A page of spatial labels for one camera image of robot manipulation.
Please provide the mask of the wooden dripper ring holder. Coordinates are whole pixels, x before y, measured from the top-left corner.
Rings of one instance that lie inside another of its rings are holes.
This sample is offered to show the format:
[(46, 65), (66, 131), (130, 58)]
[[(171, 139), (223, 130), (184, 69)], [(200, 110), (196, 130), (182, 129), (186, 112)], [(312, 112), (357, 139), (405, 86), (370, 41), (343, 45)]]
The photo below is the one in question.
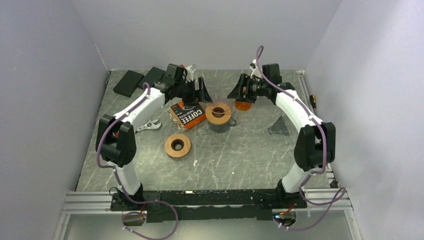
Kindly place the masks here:
[(205, 116), (213, 125), (224, 125), (229, 122), (232, 116), (232, 110), (224, 102), (215, 102), (205, 108)]

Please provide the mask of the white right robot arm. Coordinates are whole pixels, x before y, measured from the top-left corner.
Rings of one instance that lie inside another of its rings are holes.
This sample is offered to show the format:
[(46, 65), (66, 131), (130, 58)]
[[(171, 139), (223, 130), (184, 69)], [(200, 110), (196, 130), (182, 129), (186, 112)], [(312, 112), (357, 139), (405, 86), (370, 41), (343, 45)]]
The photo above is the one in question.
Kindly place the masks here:
[(295, 163), (279, 180), (275, 194), (276, 203), (287, 208), (295, 201), (294, 193), (334, 161), (336, 128), (333, 123), (317, 117), (291, 83), (283, 82), (277, 63), (259, 66), (253, 61), (249, 68), (251, 73), (240, 75), (227, 98), (253, 104), (258, 97), (266, 97), (285, 113), (298, 132), (293, 152)]

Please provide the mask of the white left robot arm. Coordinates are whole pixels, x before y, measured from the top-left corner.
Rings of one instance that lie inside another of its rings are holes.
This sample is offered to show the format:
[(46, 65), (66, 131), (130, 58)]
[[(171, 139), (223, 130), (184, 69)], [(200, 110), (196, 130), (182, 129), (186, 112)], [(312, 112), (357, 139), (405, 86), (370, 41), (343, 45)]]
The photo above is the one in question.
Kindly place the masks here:
[(112, 169), (124, 204), (131, 210), (144, 203), (143, 185), (133, 164), (137, 151), (136, 130), (157, 109), (174, 98), (186, 106), (198, 102), (212, 103), (203, 77), (197, 75), (197, 66), (170, 63), (165, 70), (151, 68), (136, 84), (143, 93), (126, 108), (114, 115), (103, 115), (98, 122), (95, 145), (96, 164)]

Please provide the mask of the orange coffee filter box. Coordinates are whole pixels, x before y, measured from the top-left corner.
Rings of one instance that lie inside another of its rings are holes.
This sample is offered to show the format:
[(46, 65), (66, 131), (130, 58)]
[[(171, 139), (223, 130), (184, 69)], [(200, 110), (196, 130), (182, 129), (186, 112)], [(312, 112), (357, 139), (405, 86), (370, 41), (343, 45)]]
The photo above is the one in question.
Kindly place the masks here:
[(187, 131), (207, 119), (205, 109), (196, 102), (194, 105), (184, 105), (182, 101), (169, 108), (170, 119), (179, 130)]

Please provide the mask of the orange glass with wooden band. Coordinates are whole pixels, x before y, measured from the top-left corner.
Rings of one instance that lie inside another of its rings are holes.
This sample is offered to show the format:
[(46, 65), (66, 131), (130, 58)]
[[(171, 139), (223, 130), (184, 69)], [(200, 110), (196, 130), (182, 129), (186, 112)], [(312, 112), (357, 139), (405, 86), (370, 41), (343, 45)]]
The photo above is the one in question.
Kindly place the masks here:
[(237, 110), (245, 112), (251, 108), (252, 104), (250, 102), (236, 100), (234, 106)]

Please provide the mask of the grey glass pitcher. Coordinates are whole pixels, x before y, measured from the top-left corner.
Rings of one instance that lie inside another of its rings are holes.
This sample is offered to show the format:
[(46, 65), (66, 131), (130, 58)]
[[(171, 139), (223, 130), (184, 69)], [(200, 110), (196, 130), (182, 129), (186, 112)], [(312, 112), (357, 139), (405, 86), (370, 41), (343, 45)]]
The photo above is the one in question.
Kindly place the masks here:
[(237, 124), (237, 122), (236, 122), (235, 118), (230, 117), (230, 119), (226, 123), (223, 123), (223, 124), (215, 124), (215, 123), (212, 123), (212, 122), (209, 121), (208, 127), (213, 132), (221, 134), (221, 133), (227, 132), (230, 129), (230, 127), (234, 127), (236, 124)]

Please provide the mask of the red handled adjustable wrench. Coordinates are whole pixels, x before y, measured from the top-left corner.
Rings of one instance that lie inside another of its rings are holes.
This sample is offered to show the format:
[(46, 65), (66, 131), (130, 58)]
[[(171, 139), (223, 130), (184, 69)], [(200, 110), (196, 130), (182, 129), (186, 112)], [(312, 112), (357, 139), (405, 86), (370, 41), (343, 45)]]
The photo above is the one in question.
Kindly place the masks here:
[(147, 123), (143, 124), (142, 126), (138, 127), (135, 132), (141, 132), (145, 130), (158, 130), (162, 127), (162, 123), (158, 119), (149, 120)]

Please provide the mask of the black network switch box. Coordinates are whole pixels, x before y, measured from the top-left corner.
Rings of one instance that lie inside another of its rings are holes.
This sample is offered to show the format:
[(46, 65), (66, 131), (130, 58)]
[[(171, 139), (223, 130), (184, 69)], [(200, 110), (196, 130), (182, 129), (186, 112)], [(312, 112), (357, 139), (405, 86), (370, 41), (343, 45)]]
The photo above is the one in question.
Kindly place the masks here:
[(113, 92), (118, 95), (130, 98), (144, 77), (145, 75), (142, 73), (128, 70), (113, 88)]

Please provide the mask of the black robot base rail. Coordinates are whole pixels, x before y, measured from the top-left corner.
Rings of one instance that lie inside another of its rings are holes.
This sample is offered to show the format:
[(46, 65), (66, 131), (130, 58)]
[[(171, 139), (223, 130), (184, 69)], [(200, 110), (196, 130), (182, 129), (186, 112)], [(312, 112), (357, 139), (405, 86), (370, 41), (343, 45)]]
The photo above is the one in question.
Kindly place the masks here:
[(306, 209), (298, 193), (274, 188), (231, 190), (145, 190), (146, 204), (135, 204), (123, 193), (112, 193), (113, 212), (145, 210), (148, 223), (188, 220), (256, 219), (270, 221), (278, 211)]

